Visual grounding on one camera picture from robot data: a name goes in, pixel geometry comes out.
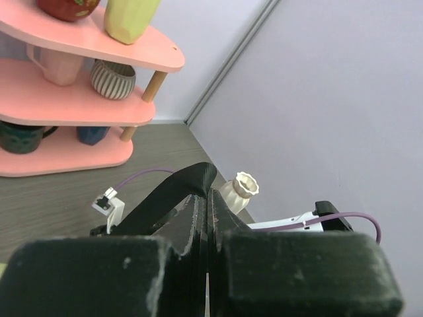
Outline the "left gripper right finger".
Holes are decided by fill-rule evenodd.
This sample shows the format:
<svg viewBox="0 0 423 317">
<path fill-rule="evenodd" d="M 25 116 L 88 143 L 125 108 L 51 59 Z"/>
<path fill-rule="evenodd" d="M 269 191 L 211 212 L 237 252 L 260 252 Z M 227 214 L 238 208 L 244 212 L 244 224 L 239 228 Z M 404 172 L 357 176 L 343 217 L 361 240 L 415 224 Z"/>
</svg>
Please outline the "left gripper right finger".
<svg viewBox="0 0 423 317">
<path fill-rule="evenodd" d="M 374 239 L 256 232 L 208 196 L 212 316 L 398 316 L 403 296 Z"/>
</svg>

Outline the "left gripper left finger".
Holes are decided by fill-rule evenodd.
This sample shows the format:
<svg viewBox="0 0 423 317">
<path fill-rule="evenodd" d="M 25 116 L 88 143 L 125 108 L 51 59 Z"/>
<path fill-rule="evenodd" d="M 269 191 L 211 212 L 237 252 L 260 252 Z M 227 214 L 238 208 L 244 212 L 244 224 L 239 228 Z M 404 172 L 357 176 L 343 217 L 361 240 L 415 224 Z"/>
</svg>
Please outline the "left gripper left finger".
<svg viewBox="0 0 423 317">
<path fill-rule="evenodd" d="M 1 276 L 2 316 L 203 316 L 207 202 L 151 236 L 35 240 Z"/>
</svg>

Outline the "black printed ribbon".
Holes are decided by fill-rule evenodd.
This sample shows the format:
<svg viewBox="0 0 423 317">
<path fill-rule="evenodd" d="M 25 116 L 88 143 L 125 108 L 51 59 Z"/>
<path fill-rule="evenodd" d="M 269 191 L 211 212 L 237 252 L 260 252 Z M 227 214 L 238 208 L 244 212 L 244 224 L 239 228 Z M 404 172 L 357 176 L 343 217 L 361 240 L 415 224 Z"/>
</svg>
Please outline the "black printed ribbon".
<svg viewBox="0 0 423 317">
<path fill-rule="evenodd" d="M 162 181 L 110 234 L 153 234 L 153 227 L 186 197 L 196 195 L 207 198 L 216 176 L 217 168 L 209 162 L 199 162 L 176 171 Z"/>
</svg>

